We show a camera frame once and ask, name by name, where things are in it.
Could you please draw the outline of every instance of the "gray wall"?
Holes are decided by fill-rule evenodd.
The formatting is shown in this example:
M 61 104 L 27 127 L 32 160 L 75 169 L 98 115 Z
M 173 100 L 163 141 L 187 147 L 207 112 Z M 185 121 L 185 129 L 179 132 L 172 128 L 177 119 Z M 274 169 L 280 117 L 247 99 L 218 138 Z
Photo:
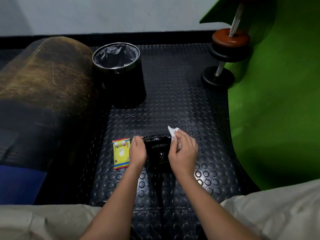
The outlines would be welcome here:
M 217 0 L 0 0 L 0 36 L 212 30 Z

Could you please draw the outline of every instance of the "hand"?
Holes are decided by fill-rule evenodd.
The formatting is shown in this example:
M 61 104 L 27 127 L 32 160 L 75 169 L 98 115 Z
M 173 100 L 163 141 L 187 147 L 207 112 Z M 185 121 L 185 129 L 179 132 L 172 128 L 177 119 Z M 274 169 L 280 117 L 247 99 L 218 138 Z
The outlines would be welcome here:
M 176 131 L 174 135 L 168 155 L 171 169 L 178 179 L 184 176 L 194 177 L 198 144 L 182 130 Z M 181 143 L 181 150 L 177 152 L 178 140 Z
M 129 150 L 130 163 L 129 167 L 136 166 L 139 172 L 142 171 L 142 168 L 147 159 L 146 146 L 142 140 L 142 136 L 134 136 Z

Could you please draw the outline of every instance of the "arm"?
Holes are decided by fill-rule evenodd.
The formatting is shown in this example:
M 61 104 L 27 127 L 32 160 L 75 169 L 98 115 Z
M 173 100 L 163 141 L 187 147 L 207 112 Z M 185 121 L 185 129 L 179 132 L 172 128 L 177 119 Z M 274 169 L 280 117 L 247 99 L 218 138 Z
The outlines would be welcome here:
M 134 200 L 147 152 L 142 137 L 130 145 L 130 163 L 113 194 L 92 220 L 80 240 L 129 239 Z
M 178 130 L 169 152 L 170 166 L 186 192 L 208 240 L 258 240 L 202 188 L 194 177 L 198 145 L 194 138 Z M 181 150 L 177 153 L 178 140 Z

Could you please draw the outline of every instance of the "white wipe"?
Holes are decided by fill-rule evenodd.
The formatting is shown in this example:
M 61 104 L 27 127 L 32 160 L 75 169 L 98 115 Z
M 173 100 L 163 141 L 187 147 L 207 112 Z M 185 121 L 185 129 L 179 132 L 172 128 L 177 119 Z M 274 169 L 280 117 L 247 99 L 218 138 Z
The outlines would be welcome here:
M 179 128 L 177 127 L 177 128 L 175 128 L 175 129 L 173 129 L 173 128 L 171 128 L 171 127 L 168 125 L 168 130 L 169 130 L 169 133 L 170 133 L 170 135 L 171 135 L 171 142 L 172 142 L 172 141 L 174 140 L 174 138 L 175 138 L 174 132 L 175 132 L 175 131 L 178 131 Z M 181 149 L 181 143 L 180 143 L 180 141 L 178 141 L 177 151 L 179 151 L 180 149 Z

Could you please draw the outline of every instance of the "silver metal rim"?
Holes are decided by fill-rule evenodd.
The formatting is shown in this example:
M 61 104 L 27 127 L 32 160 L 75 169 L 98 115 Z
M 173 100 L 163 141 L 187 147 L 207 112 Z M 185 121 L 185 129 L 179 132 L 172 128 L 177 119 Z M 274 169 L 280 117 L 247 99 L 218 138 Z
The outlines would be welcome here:
M 130 64 L 128 65 L 125 65 L 125 66 L 122 66 L 122 67 L 117 67 L 117 68 L 106 68 L 106 67 L 103 67 L 103 66 L 100 66 L 98 64 L 96 64 L 94 62 L 94 56 L 96 55 L 97 52 L 99 52 L 100 50 L 102 50 L 103 48 L 105 47 L 108 47 L 108 46 L 112 46 L 112 45 L 117 45 L 117 44 L 124 44 L 124 45 L 130 45 L 131 47 L 134 47 L 138 50 L 138 56 L 137 58 L 131 62 Z M 98 48 L 92 55 L 92 61 L 94 63 L 95 66 L 97 66 L 100 70 L 104 71 L 104 72 L 113 72 L 113 73 L 122 73 L 122 72 L 126 72 L 126 71 L 130 71 L 131 69 L 135 68 L 136 65 L 140 62 L 140 50 L 138 47 L 136 47 L 135 45 L 133 44 L 129 44 L 129 43 L 124 43 L 124 42 L 117 42 L 117 43 L 111 43 L 111 44 L 106 44 L 100 48 Z

